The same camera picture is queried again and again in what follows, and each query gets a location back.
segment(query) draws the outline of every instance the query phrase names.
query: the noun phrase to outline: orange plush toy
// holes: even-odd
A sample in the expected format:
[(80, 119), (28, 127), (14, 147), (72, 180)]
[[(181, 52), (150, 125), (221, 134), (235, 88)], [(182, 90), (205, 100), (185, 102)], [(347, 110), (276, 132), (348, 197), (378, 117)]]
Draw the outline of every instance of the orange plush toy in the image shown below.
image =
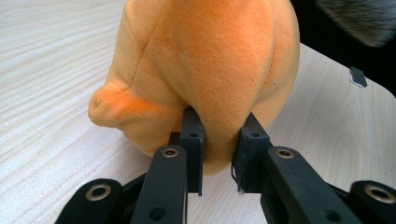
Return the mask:
[(152, 155), (192, 106), (205, 129), (204, 174), (214, 174), (230, 165), (250, 112), (265, 128), (282, 109), (299, 45), (289, 0), (130, 0), (89, 116)]

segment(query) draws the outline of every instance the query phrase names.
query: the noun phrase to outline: stuffed animal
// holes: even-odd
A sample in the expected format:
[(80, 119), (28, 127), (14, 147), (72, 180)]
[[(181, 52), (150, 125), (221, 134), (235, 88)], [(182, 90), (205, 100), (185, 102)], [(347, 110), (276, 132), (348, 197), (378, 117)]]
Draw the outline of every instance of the stuffed animal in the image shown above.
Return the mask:
[(204, 174), (215, 174), (250, 112), (265, 128), (282, 109), (299, 46), (289, 0), (130, 0), (89, 117), (152, 155), (192, 106), (205, 129)]

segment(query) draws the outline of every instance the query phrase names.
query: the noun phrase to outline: gray fabric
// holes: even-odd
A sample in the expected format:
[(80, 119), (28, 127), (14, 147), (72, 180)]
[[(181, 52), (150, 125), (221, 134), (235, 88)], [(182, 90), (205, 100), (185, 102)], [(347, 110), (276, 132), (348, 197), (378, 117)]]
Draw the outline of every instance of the gray fabric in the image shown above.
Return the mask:
[(380, 48), (396, 36), (396, 0), (318, 0), (317, 5), (365, 45)]

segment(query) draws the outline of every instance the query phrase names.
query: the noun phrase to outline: wood grain surface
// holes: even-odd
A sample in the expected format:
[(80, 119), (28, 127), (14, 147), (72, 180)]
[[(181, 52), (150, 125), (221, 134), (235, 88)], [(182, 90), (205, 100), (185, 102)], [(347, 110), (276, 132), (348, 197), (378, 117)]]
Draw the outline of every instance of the wood grain surface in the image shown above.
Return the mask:
[[(150, 158), (115, 129), (87, 116), (106, 78), (124, 1), (0, 2), (0, 222), (53, 223), (83, 184), (122, 185), (145, 173)], [(396, 188), (396, 100), (301, 45), (299, 74), (287, 105), (267, 132), (299, 150), (327, 182), (356, 180)], [(204, 179), (189, 195), (189, 223), (265, 223), (260, 195), (240, 195), (230, 171)]]

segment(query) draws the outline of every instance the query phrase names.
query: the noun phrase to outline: small black object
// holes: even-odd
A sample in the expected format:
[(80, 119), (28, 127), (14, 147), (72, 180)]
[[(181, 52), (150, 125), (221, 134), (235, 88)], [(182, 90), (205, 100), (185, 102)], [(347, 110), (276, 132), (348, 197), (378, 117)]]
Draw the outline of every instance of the small black object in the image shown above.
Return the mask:
[(356, 67), (350, 67), (350, 74), (352, 75), (351, 81), (362, 87), (367, 87), (366, 77), (363, 71)]

